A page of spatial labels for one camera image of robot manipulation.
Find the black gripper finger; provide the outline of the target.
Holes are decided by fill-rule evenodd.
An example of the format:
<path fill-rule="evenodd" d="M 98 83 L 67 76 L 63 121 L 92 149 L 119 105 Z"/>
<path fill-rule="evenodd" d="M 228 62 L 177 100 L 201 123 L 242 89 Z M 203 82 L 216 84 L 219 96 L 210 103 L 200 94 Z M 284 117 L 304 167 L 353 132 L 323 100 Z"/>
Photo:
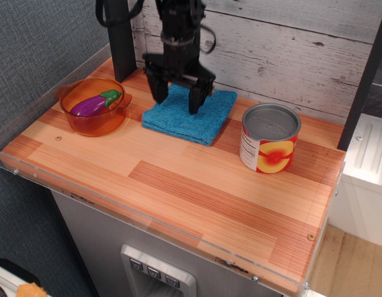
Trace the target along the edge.
<path fill-rule="evenodd" d="M 153 98 L 161 104 L 168 96 L 168 72 L 164 69 L 147 69 L 146 75 Z"/>
<path fill-rule="evenodd" d="M 206 97 L 212 96 L 214 93 L 213 81 L 197 80 L 189 91 L 189 113 L 197 114 Z"/>

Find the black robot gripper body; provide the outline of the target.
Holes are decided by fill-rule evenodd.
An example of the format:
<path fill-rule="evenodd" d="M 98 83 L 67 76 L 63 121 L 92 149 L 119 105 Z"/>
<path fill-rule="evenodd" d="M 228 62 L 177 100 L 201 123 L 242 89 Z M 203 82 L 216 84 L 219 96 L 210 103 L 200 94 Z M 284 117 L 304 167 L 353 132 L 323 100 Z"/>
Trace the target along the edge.
<path fill-rule="evenodd" d="M 215 80 L 215 75 L 200 62 L 200 37 L 185 43 L 164 40 L 164 52 L 144 53 L 145 73 L 147 69 L 164 69 L 168 72 L 168 83 L 191 88 L 197 80 Z"/>

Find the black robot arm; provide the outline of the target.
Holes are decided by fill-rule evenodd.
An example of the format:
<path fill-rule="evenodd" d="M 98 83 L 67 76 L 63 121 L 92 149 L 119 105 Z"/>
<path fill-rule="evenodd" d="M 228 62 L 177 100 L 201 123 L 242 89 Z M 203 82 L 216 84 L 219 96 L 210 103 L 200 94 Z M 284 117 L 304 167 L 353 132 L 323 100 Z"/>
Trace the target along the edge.
<path fill-rule="evenodd" d="M 163 53 L 145 53 L 145 74 L 155 101 L 168 97 L 169 83 L 189 89 L 189 113 L 198 113 L 213 94 L 215 74 L 200 64 L 201 29 L 205 5 L 202 1 L 156 1 L 162 21 Z"/>

